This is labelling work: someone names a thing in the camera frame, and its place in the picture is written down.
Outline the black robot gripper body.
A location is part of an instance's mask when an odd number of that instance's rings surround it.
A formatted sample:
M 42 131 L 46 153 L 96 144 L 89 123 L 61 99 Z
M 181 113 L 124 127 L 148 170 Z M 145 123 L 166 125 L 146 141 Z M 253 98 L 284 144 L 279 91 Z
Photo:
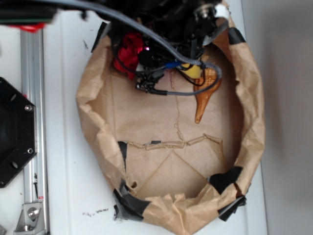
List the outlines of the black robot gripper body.
M 195 79 L 178 69 L 181 64 L 197 65 L 216 71 L 215 82 L 196 94 L 207 91 L 221 80 L 221 69 L 202 60 L 204 47 L 228 28 L 230 12 L 220 0 L 110 0 L 110 38 L 114 58 L 123 36 L 140 32 L 143 50 L 135 71 L 136 88 L 150 94 L 163 94 L 156 83 L 168 69 L 176 68 L 190 83 Z

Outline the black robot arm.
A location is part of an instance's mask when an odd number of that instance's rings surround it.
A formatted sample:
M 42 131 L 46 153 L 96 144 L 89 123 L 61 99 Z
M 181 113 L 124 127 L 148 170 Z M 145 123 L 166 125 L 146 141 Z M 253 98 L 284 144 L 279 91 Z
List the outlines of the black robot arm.
M 202 58 L 204 47 L 228 28 L 220 0 L 3 0 L 0 23 L 36 32 L 58 10 L 92 11 L 108 21 L 114 65 L 138 90 L 159 95 L 156 83 L 175 68 L 201 94 L 216 87 L 222 70 Z

